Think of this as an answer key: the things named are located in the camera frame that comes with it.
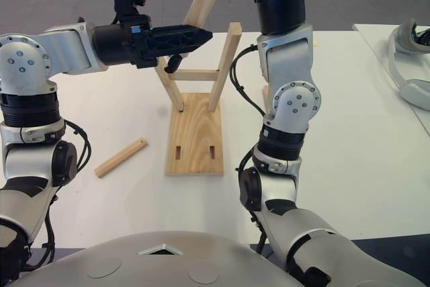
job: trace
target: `wooden frame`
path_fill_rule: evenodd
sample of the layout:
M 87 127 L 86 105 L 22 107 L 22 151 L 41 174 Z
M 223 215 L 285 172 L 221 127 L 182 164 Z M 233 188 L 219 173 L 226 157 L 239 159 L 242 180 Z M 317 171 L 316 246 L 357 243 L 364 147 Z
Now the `wooden frame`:
M 202 28 L 216 0 L 193 0 L 184 24 Z M 155 68 L 174 109 L 167 159 L 168 174 L 224 173 L 219 99 L 242 36 L 240 23 L 230 23 L 218 69 L 179 69 L 167 74 L 165 58 Z M 184 93 L 176 81 L 213 81 L 210 93 Z

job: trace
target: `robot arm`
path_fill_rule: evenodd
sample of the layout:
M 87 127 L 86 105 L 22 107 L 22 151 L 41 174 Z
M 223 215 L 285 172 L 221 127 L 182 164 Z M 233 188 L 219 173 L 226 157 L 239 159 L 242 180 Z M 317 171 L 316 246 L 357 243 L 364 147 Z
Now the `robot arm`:
M 59 73 L 79 75 L 131 63 L 155 67 L 158 57 L 191 52 L 212 37 L 193 26 L 151 28 L 136 5 L 115 0 L 118 24 L 85 22 L 37 36 L 0 36 L 0 124 L 6 185 L 0 189 L 0 263 L 3 285 L 16 279 L 57 191 L 79 171 L 73 144 L 61 140 L 56 83 Z
M 315 213 L 297 208 L 300 149 L 321 103 L 310 75 L 312 26 L 304 23 L 304 0 L 255 2 L 270 111 L 259 142 L 239 167 L 239 185 L 261 242 L 269 239 L 277 258 L 304 286 L 424 286 L 365 254 Z M 245 169 L 250 157 L 253 166 Z

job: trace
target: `white headset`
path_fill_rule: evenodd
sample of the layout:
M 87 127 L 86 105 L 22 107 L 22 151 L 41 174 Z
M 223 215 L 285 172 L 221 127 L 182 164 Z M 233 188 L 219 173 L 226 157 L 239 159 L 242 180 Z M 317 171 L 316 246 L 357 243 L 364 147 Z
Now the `white headset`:
M 430 81 L 405 79 L 396 66 L 396 52 L 410 55 L 430 53 L 430 28 L 416 33 L 417 23 L 409 19 L 390 35 L 388 45 L 388 70 L 400 90 L 400 95 L 410 104 L 430 111 Z

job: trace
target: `wooden base board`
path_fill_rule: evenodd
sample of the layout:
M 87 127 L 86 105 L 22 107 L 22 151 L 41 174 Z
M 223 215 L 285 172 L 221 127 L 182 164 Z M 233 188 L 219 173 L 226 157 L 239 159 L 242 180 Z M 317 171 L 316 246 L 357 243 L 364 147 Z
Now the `wooden base board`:
M 182 93 L 183 111 L 173 107 L 167 174 L 224 173 L 220 104 L 208 111 L 210 93 Z

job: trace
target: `circular cap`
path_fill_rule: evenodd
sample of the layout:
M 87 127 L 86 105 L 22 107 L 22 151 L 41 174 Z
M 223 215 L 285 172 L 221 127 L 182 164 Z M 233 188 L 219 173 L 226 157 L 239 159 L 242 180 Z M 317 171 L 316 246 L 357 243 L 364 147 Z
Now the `circular cap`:
M 217 266 L 207 261 L 193 263 L 188 268 L 188 276 L 198 284 L 212 284 L 220 276 L 220 270 Z
M 90 278 L 103 278 L 113 274 L 121 267 L 122 262 L 118 258 L 107 258 L 93 262 L 89 265 L 87 276 Z

